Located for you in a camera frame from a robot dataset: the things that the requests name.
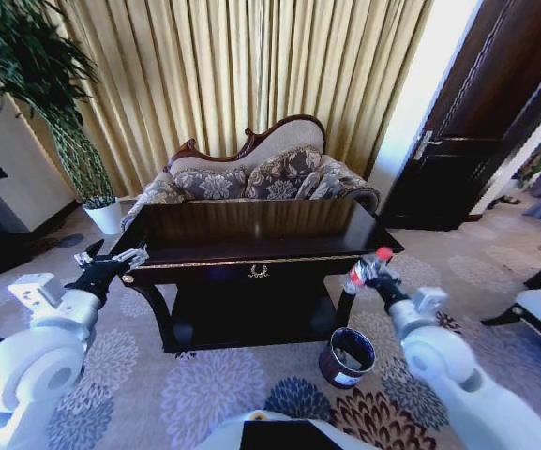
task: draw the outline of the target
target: dark wooden door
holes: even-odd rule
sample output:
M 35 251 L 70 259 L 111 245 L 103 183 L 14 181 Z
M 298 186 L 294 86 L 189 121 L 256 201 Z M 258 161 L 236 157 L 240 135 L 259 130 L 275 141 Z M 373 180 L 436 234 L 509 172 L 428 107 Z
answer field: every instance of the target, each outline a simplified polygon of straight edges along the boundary
M 484 0 L 383 211 L 451 230 L 541 121 L 541 0 Z

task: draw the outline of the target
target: table drawer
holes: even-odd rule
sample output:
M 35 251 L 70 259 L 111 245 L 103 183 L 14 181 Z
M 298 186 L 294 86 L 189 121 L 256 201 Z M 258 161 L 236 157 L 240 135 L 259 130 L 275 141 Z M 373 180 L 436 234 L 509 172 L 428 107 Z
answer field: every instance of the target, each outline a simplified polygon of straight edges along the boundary
M 134 283 L 164 284 L 193 281 L 238 279 L 317 278 L 344 274 L 357 261 L 357 256 L 316 260 L 248 261 L 223 264 L 168 265 L 143 267 L 130 272 Z

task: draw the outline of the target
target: beige curtain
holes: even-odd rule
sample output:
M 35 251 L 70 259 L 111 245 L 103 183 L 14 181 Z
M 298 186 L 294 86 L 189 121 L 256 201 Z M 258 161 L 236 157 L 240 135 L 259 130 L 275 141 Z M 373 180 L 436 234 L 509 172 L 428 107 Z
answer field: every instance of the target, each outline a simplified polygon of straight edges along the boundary
M 81 106 L 118 195 L 181 143 L 234 154 L 247 127 L 316 115 L 327 153 L 368 171 L 431 0 L 72 0 L 60 32 L 99 83 Z

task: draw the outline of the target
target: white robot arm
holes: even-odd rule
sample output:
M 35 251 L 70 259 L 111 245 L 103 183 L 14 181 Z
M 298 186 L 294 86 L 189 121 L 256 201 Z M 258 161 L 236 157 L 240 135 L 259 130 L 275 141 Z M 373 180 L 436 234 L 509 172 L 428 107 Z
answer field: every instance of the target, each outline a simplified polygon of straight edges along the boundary
M 82 374 L 98 310 L 115 275 L 141 265 L 144 249 L 76 255 L 84 270 L 66 291 L 53 274 L 20 277 L 9 289 L 33 311 L 30 328 L 0 343 L 0 449 L 45 449 L 46 426 Z
M 443 402 L 462 442 L 471 449 L 541 448 L 541 417 L 490 378 L 460 335 L 438 326 L 435 313 L 446 293 L 420 288 L 409 297 L 384 264 L 390 256 L 388 248 L 381 248 L 362 258 L 346 277 L 344 290 L 350 295 L 364 285 L 377 290 L 411 373 Z

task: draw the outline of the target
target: white flower pot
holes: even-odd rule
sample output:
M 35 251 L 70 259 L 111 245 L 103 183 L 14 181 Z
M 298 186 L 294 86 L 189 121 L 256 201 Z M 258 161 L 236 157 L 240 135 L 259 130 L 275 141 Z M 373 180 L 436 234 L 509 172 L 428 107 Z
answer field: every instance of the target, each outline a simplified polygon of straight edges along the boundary
M 116 199 L 110 206 L 105 206 L 99 209 L 86 209 L 88 214 L 95 223 L 97 223 L 99 229 L 104 234 L 118 234 L 120 233 L 120 220 L 122 219 L 122 209 L 120 208 L 120 202 Z

